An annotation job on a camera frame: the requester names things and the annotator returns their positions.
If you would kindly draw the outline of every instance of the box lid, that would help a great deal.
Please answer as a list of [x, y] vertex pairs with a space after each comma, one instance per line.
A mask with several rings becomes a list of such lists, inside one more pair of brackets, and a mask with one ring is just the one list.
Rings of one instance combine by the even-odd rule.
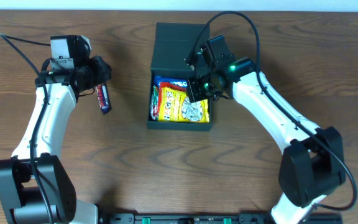
[[[153, 59], [150, 69], [154, 75], [188, 78], [194, 71], [185, 63], [195, 39], [204, 24], [177, 24], [158, 22], [155, 32]], [[209, 39], [209, 26], [197, 46]]]

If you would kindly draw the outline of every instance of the wooden surface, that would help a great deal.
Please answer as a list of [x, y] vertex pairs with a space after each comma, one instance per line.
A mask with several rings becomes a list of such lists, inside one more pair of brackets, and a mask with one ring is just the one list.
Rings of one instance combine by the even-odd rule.
[[[147, 130], [150, 62], [156, 22], [205, 23], [213, 12], [0, 11], [0, 33], [48, 42], [51, 35], [87, 36], [93, 55], [113, 68], [112, 111], [96, 95], [72, 112], [62, 163], [77, 196], [107, 211], [236, 213], [268, 210], [278, 201], [281, 154], [257, 120], [234, 101], [214, 105], [208, 133]], [[251, 12], [260, 33], [261, 66], [298, 111], [343, 136], [358, 184], [358, 14]], [[255, 40], [241, 18], [212, 24], [238, 57], [255, 58]], [[48, 47], [16, 43], [40, 67]], [[35, 74], [0, 38], [0, 159], [16, 148], [35, 101]], [[351, 199], [347, 182], [324, 203]], [[355, 209], [342, 213], [358, 223]], [[0, 223], [5, 223], [0, 204]]]

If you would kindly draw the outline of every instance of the graphic on yellow package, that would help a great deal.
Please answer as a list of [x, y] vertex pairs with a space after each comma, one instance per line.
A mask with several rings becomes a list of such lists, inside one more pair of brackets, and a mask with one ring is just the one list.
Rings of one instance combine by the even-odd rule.
[[158, 121], [208, 123], [208, 100], [190, 103], [184, 91], [164, 87], [160, 91]]

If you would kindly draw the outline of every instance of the dark green box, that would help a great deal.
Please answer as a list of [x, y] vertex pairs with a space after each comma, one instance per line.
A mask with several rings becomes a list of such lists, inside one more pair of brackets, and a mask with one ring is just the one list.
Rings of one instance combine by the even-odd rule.
[[[212, 100], [208, 101], [209, 123], [154, 121], [150, 115], [152, 88], [156, 75], [181, 79], [195, 76], [195, 72], [185, 63], [185, 58], [188, 56], [194, 41], [203, 27], [204, 24], [157, 23], [153, 59], [150, 66], [152, 79], [150, 82], [148, 129], [209, 131], [212, 128]], [[203, 32], [197, 46], [208, 39], [209, 27]]]

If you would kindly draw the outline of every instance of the green strip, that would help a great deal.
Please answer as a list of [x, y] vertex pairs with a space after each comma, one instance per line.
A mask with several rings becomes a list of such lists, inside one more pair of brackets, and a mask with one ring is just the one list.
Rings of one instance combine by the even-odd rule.
[[224, 218], [223, 224], [231, 224], [231, 218]]
[[150, 218], [142, 218], [142, 224], [150, 224], [150, 223], [151, 223]]

